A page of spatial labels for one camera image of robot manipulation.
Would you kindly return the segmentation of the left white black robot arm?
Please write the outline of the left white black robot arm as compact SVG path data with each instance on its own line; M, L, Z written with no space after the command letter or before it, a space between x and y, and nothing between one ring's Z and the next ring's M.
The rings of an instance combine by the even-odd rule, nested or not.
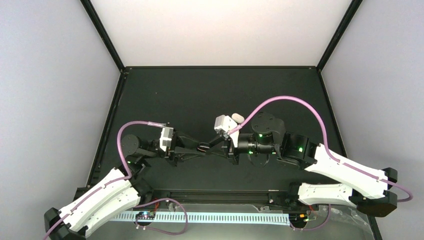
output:
M163 157L172 164L183 155L198 156L209 148L192 137L163 127L158 140L142 143L137 136L117 134L117 150L122 161L120 168L109 173L68 205L51 208L44 214L45 240L85 240L99 227L129 209L157 206L162 202L181 203L170 197L153 198L153 191L140 178L148 167L146 158Z

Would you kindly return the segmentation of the black earbuds charging case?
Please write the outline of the black earbuds charging case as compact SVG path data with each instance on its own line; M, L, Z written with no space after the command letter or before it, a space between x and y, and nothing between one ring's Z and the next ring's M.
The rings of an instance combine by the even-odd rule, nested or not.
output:
M201 153L206 153L211 148L211 145L208 142L199 142L196 149Z

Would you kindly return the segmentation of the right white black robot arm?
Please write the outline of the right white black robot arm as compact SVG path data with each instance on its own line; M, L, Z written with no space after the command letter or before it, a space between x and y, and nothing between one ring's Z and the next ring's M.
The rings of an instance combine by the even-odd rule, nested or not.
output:
M264 155L291 165L297 170L315 173L334 180L333 184L293 182L283 197L290 209L302 206L341 205L356 208L372 217L386 217L398 206L398 197L391 192L397 181L393 168L373 169L329 150L322 143L286 131L283 120L260 112L251 122L251 133L240 133L238 123L228 115L219 115L214 130L223 141L223 155L234 164L240 155L249 159Z

